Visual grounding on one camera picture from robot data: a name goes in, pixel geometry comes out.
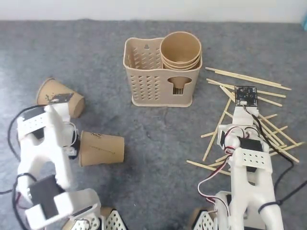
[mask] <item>tipped-over paper cup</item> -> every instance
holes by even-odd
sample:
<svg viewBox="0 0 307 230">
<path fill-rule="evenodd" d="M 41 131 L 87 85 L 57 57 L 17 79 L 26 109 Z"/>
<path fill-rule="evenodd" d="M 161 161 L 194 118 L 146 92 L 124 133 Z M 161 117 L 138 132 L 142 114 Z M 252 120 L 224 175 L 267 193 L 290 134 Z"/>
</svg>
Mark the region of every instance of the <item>tipped-over paper cup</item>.
<svg viewBox="0 0 307 230">
<path fill-rule="evenodd" d="M 79 164 L 121 163 L 124 161 L 124 148 L 123 137 L 82 131 Z"/>
<path fill-rule="evenodd" d="M 42 84 L 37 92 L 36 102 L 37 104 L 68 102 L 69 114 L 73 118 L 79 117 L 85 106 L 85 100 L 82 95 L 54 78 L 49 78 Z"/>
</svg>

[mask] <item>gray carpet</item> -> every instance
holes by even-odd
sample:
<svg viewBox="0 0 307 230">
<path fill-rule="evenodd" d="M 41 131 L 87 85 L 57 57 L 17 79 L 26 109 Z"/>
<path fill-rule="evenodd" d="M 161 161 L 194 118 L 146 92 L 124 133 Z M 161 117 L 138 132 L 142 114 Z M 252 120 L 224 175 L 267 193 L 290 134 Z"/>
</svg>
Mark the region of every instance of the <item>gray carpet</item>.
<svg viewBox="0 0 307 230">
<path fill-rule="evenodd" d="M 173 31 L 190 31 L 201 40 L 204 66 L 263 77 L 292 88 L 260 86 L 286 93 L 287 98 L 264 96 L 283 107 L 260 102 L 259 110 L 263 115 L 278 113 L 272 119 L 277 126 L 288 125 L 286 133 L 296 141 L 306 139 L 307 33 L 298 24 L 0 22 L 1 189 L 11 188 L 18 166 L 6 142 L 9 121 L 35 102 L 40 84 L 52 75 L 86 98 L 85 111 L 73 120 L 79 130 L 125 137 L 123 164 L 80 168 L 77 160 L 71 161 L 76 178 L 73 189 L 94 189 L 103 206 L 118 209 L 130 230 L 184 229 L 192 211 L 208 205 L 196 186 L 210 173 L 186 160 L 201 162 L 209 138 L 200 135 L 215 129 L 227 101 L 206 78 L 246 83 L 202 68 L 191 107 L 134 106 L 122 65 L 125 40 L 161 37 Z M 301 162 L 281 182 L 277 197 L 306 179 L 306 152 L 306 145 L 291 151 Z M 206 163 L 222 155 L 214 146 Z M 276 180 L 288 163 L 279 156 L 272 163 Z M 53 171 L 48 164 L 43 174 Z M 230 177 L 218 175 L 203 190 L 209 194 L 230 190 Z M 286 230 L 307 229 L 304 194 L 306 189 L 282 206 Z M 0 228 L 19 229 L 11 196 L 0 196 L 0 202 Z"/>
</svg>

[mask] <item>plastic basket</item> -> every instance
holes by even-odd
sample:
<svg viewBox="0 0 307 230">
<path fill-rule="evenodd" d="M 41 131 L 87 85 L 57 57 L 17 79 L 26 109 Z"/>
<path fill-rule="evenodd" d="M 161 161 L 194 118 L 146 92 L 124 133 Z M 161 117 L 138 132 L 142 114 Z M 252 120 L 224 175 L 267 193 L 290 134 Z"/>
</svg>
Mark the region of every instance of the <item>plastic basket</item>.
<svg viewBox="0 0 307 230">
<path fill-rule="evenodd" d="M 188 107 L 202 58 L 195 69 L 163 69 L 160 44 L 163 38 L 129 38 L 125 43 L 123 64 L 136 106 Z"/>
</svg>

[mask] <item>black cable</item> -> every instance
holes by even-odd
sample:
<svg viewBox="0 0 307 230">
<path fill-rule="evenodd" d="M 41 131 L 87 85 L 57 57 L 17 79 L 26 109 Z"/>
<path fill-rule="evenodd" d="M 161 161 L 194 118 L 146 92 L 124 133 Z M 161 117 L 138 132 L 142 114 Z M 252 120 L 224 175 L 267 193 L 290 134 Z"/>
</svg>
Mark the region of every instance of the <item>black cable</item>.
<svg viewBox="0 0 307 230">
<path fill-rule="evenodd" d="M 18 184 L 18 178 L 19 177 L 22 177 L 22 176 L 29 176 L 30 178 L 32 178 L 32 180 L 34 180 L 35 182 L 37 181 L 37 179 L 30 173 L 28 172 L 25 172 L 25 173 L 22 173 L 22 174 L 19 174 L 17 175 L 16 177 L 16 181 L 13 185 L 13 189 L 12 189 L 12 206 L 13 206 L 13 211 L 14 211 L 14 214 L 16 216 L 16 219 L 20 225 L 20 227 L 22 228 L 22 230 L 28 230 L 28 228 L 25 226 L 23 220 L 21 219 L 19 213 L 18 213 L 18 210 L 17 210 L 17 203 L 16 203 L 16 187 L 17 187 L 17 184 Z"/>
<path fill-rule="evenodd" d="M 246 109 L 245 106 L 244 106 L 244 110 L 245 110 L 248 114 L 250 114 L 250 115 L 254 118 L 254 120 L 258 123 L 258 127 L 259 127 L 259 130 L 260 130 L 260 133 L 261 133 L 261 135 L 263 136 L 263 138 L 265 139 L 265 141 L 268 143 L 268 145 L 269 145 L 276 153 L 278 153 L 279 155 L 281 155 L 284 159 L 286 159 L 286 160 L 287 160 L 288 162 L 290 162 L 290 164 L 291 164 L 291 166 L 290 166 L 289 168 L 287 168 L 287 169 L 277 178 L 277 180 L 276 180 L 276 182 L 275 182 L 275 184 L 274 184 L 274 192 L 276 193 L 276 191 L 277 191 L 277 186 L 278 186 L 279 182 L 282 180 L 282 178 L 283 178 L 291 169 L 294 168 L 294 163 L 293 163 L 293 161 L 292 161 L 289 157 L 287 157 L 287 156 L 285 156 L 284 154 L 282 154 L 277 148 L 275 148 L 274 145 L 271 144 L 271 142 L 269 141 L 269 139 L 267 138 L 267 136 L 266 136 L 265 133 L 263 132 L 263 129 L 262 129 L 262 125 L 261 125 L 261 123 L 260 123 L 260 120 L 259 120 L 255 115 L 253 115 L 253 114 L 251 114 L 249 111 L 247 111 L 247 109 Z"/>
<path fill-rule="evenodd" d="M 9 189 L 9 190 L 0 192 L 0 195 L 8 194 L 8 193 L 11 193 L 12 191 L 13 191 L 12 189 Z"/>
<path fill-rule="evenodd" d="M 269 205 L 279 205 L 281 206 L 287 199 L 289 199 L 290 197 L 292 197 L 295 193 L 297 193 L 299 190 L 301 190 L 305 185 L 307 184 L 307 180 L 305 182 L 303 182 L 299 187 L 297 187 L 295 190 L 293 190 L 292 192 L 290 192 L 288 195 L 286 195 L 283 199 L 280 200 L 276 200 L 273 202 L 268 202 L 265 203 L 263 205 L 260 206 L 260 208 L 258 209 L 258 213 L 261 212 L 261 210 L 263 210 L 266 206 Z"/>
<path fill-rule="evenodd" d="M 12 153 L 14 154 L 15 158 L 20 162 L 20 156 L 17 154 L 17 152 L 15 151 L 12 143 L 11 143 L 11 130 L 12 130 L 12 126 L 15 122 L 15 120 L 22 114 L 24 113 L 25 111 L 28 111 L 30 109 L 35 109 L 35 108 L 38 108 L 38 107 L 44 107 L 46 106 L 45 104 L 37 104 L 37 105 L 33 105 L 33 106 L 30 106 L 28 108 L 25 108 L 23 109 L 22 111 L 20 111 L 13 119 L 12 121 L 10 122 L 10 125 L 8 127 L 8 136 L 7 136 L 7 141 L 8 141 L 8 144 L 9 144 L 9 147 L 12 151 Z"/>
<path fill-rule="evenodd" d="M 258 133 L 258 137 L 260 137 L 260 133 L 259 133 L 259 131 L 256 128 L 254 128 L 254 127 L 246 127 L 244 130 L 247 130 L 248 128 L 255 130 Z"/>
<path fill-rule="evenodd" d="M 283 158 L 285 158 L 287 161 L 289 161 L 291 163 L 291 166 L 289 168 L 287 168 L 279 177 L 278 179 L 276 180 L 275 182 L 275 185 L 274 185 L 274 192 L 276 193 L 276 190 L 277 190 L 277 186 L 279 184 L 279 182 L 282 180 L 282 178 L 291 170 L 294 168 L 294 163 L 293 161 L 285 156 L 284 154 L 282 154 L 281 152 L 279 152 L 279 150 L 277 150 L 272 144 L 271 142 L 268 140 L 267 136 L 264 134 L 263 130 L 262 130 L 262 125 L 260 123 L 260 120 L 255 116 L 253 115 L 252 113 L 250 113 L 249 111 L 247 111 L 246 107 L 244 106 L 244 110 L 250 114 L 254 120 L 258 123 L 258 126 L 259 126 L 259 130 L 260 130 L 260 133 L 261 135 L 263 136 L 263 138 L 266 140 L 266 142 L 268 143 L 268 145 L 275 151 L 277 152 L 279 155 L 281 155 Z M 273 202 L 268 202 L 268 203 L 265 203 L 263 205 L 260 206 L 260 208 L 258 209 L 258 212 L 260 213 L 261 210 L 263 210 L 266 206 L 269 206 L 269 205 L 279 205 L 281 206 L 284 201 L 286 201 L 287 199 L 289 199 L 291 196 L 293 196 L 295 193 L 297 193 L 299 190 L 301 190 L 304 186 L 307 185 L 307 180 L 305 182 L 303 182 L 299 187 L 297 187 L 295 190 L 293 190 L 292 192 L 290 192 L 288 195 L 286 195 L 283 199 L 280 199 L 280 200 L 276 200 L 276 201 L 273 201 Z"/>
</svg>

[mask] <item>perforated plate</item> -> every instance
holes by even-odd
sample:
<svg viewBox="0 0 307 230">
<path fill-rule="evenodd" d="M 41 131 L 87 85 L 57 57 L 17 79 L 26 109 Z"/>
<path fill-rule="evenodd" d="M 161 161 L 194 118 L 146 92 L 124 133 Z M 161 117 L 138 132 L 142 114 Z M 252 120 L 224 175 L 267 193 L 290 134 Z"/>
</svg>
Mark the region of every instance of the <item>perforated plate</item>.
<svg viewBox="0 0 307 230">
<path fill-rule="evenodd" d="M 21 137 L 46 126 L 47 113 L 40 114 L 18 124 L 18 135 Z"/>
<path fill-rule="evenodd" d="M 242 165 L 272 170 L 271 159 L 268 153 L 242 149 L 241 159 Z"/>
<path fill-rule="evenodd" d="M 126 230 L 124 222 L 117 211 L 113 210 L 106 220 L 106 230 Z"/>
<path fill-rule="evenodd" d="M 71 230 L 96 230 L 99 228 L 100 221 L 94 214 L 76 220 Z"/>
<path fill-rule="evenodd" d="M 214 222 L 208 212 L 203 211 L 193 230 L 214 230 Z"/>
</svg>

